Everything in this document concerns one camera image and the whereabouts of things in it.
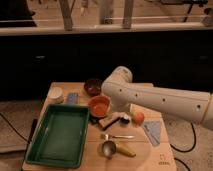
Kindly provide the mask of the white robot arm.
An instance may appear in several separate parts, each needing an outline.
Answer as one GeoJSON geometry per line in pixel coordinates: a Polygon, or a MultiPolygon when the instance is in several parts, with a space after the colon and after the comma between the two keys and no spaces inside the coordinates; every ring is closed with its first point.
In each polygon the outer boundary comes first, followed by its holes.
{"type": "Polygon", "coordinates": [[[213,130],[213,93],[142,86],[132,78],[127,67],[118,66],[102,83],[101,90],[115,110],[136,104],[213,130]]]}

